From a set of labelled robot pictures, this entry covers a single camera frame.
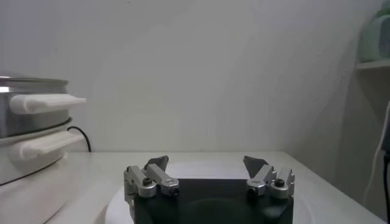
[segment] black power cord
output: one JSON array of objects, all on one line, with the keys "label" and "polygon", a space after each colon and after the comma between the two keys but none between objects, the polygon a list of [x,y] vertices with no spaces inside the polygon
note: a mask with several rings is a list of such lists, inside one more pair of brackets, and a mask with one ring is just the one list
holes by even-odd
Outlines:
[{"label": "black power cord", "polygon": [[68,129],[66,129],[67,131],[69,131],[70,129],[76,129],[77,131],[79,131],[85,138],[85,141],[87,142],[87,146],[88,146],[88,152],[92,152],[91,150],[91,144],[90,144],[90,139],[88,138],[87,134],[85,134],[85,132],[83,130],[81,130],[81,128],[79,127],[76,127],[76,126],[70,126],[68,127]]},{"label": "black power cord", "polygon": [[388,168],[390,162],[390,153],[387,153],[383,157],[383,186],[385,187],[385,200],[386,200],[386,214],[387,223],[390,224],[390,202],[389,202],[389,183],[388,183]]}]

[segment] metal bracket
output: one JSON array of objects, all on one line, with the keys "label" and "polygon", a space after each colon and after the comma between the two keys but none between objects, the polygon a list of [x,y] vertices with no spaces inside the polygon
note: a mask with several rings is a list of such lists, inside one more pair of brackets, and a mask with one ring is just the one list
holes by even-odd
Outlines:
[{"label": "metal bracket", "polygon": [[168,196],[179,194],[179,180],[170,177],[156,164],[149,164],[144,171],[147,177],[154,180],[161,187],[161,193]]},{"label": "metal bracket", "polygon": [[271,183],[271,196],[286,199],[294,195],[295,175],[289,168],[282,168],[277,179]]},{"label": "metal bracket", "polygon": [[266,186],[271,184],[276,178],[274,167],[263,165],[257,174],[246,181],[248,193],[255,196],[261,196],[266,193]]},{"label": "metal bracket", "polygon": [[124,171],[124,184],[125,197],[138,194],[140,197],[150,198],[156,194],[156,183],[145,176],[138,166],[129,166]]}]

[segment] table surface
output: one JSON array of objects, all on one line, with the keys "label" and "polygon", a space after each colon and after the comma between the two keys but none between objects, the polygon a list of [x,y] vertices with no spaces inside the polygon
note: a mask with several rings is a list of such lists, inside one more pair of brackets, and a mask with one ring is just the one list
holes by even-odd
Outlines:
[{"label": "table surface", "polygon": [[384,223],[377,216],[337,190],[304,165],[283,152],[113,152],[69,153],[69,169],[74,178],[73,194],[48,223],[104,223],[105,209],[123,186],[123,170],[143,166],[149,158],[169,156],[169,163],[215,160],[241,161],[244,155],[263,158],[275,167],[292,168],[296,175],[296,195],[304,195],[313,223]]}]

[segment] white shelf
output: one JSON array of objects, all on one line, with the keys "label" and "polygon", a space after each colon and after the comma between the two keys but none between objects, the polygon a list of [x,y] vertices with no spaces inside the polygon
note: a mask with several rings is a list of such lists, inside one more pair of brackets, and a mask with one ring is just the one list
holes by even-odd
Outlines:
[{"label": "white shelf", "polygon": [[390,69],[390,60],[364,62],[364,63],[359,63],[356,66],[356,69],[359,71],[368,70],[368,69],[383,69],[383,68]]}]

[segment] green container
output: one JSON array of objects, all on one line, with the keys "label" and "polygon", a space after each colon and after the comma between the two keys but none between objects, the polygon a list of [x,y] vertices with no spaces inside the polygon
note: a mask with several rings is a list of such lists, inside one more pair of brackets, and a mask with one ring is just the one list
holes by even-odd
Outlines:
[{"label": "green container", "polygon": [[358,55],[360,62],[390,59],[390,1],[382,4],[382,9],[363,29]]}]

